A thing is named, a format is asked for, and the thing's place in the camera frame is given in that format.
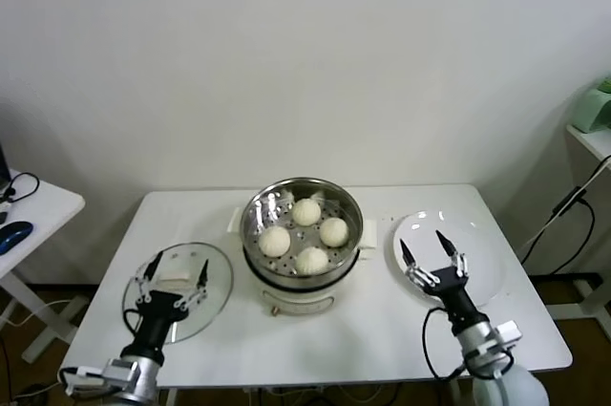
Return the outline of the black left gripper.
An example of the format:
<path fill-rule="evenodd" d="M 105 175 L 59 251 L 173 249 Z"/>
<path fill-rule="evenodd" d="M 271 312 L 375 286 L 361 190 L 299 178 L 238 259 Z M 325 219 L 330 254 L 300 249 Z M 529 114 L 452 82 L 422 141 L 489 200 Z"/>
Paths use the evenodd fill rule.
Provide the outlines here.
<path fill-rule="evenodd" d="M 133 278 L 138 289 L 137 306 L 124 310 L 122 317 L 134 339 L 121 351 L 121 358 L 139 356 L 163 361 L 162 347 L 171 326 L 185 320 L 189 316 L 189 308 L 206 298 L 209 260 L 204 262 L 200 270 L 195 289 L 181 298 L 175 293 L 158 291 L 156 273 L 162 258 L 163 252 L 160 251 L 144 263 Z M 140 317 L 137 329 L 129 323 L 129 313 Z"/>

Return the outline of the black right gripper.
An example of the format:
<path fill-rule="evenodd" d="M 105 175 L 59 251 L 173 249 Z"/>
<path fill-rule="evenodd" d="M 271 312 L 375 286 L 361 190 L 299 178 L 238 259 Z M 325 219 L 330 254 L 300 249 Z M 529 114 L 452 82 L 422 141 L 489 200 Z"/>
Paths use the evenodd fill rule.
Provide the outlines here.
<path fill-rule="evenodd" d="M 428 272 L 416 264 L 407 244 L 400 239 L 402 259 L 406 265 L 405 275 L 413 284 L 429 296 L 438 298 L 446 310 L 453 331 L 464 331 L 478 323 L 488 321 L 488 316 L 480 312 L 466 291 L 468 283 L 468 262 L 453 242 L 439 230 L 435 234 L 451 258 L 453 266 Z"/>

